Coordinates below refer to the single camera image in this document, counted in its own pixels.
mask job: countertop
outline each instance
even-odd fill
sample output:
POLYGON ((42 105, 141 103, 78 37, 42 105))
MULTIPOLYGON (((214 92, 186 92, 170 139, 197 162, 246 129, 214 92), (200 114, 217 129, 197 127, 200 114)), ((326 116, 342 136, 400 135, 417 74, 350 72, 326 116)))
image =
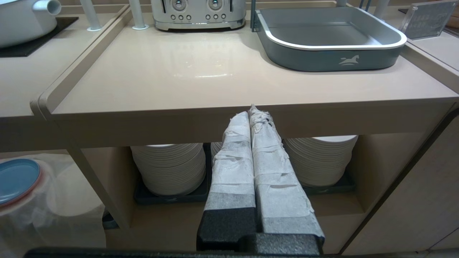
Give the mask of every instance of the countertop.
MULTIPOLYGON (((98 14, 102 26, 114 16, 114 13, 98 14)), ((48 88, 103 32, 87 31, 89 23, 84 14, 58 17, 79 19, 28 57, 0 58, 0 118, 32 118, 30 101, 48 88)))
MULTIPOLYGON (((152 15, 144 13, 147 24, 152 15)), ((126 26, 52 115, 256 105, 454 102, 458 95, 403 57, 373 71, 307 73, 272 63, 249 26, 168 33, 126 26)))

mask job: horse logo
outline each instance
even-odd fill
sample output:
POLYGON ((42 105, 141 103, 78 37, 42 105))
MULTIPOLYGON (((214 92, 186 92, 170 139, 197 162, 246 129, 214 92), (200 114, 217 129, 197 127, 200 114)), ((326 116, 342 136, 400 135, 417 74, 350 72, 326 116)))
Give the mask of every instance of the horse logo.
POLYGON ((359 59, 359 58, 360 57, 358 55, 355 55, 353 58, 342 57, 341 60, 343 60, 343 61, 340 62, 339 64, 340 65, 355 65, 355 64, 358 64, 357 59, 359 59))

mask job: plastic bag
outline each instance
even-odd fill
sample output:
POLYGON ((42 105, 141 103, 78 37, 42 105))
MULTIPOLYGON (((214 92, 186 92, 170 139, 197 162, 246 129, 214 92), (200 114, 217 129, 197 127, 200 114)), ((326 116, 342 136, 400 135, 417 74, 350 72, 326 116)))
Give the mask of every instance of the plastic bag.
POLYGON ((41 175, 19 201, 0 208, 0 257, 20 258, 35 247, 106 247, 104 205, 69 155, 38 154, 41 175))

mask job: gray tray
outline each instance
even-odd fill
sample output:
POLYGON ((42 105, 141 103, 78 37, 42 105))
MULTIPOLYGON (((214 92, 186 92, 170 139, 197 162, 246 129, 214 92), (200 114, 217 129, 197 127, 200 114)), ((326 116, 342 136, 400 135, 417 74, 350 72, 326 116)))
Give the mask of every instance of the gray tray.
POLYGON ((406 36, 352 7, 256 10, 253 30, 268 57, 300 71, 346 71, 390 67, 406 36))

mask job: blue plate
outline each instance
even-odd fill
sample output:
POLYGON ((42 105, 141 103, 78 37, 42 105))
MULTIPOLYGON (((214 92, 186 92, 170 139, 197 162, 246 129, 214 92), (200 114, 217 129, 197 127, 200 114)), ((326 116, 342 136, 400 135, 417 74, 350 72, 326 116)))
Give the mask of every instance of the blue plate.
POLYGON ((40 166, 30 159, 15 159, 0 164, 0 205, 27 194, 40 176, 40 166))

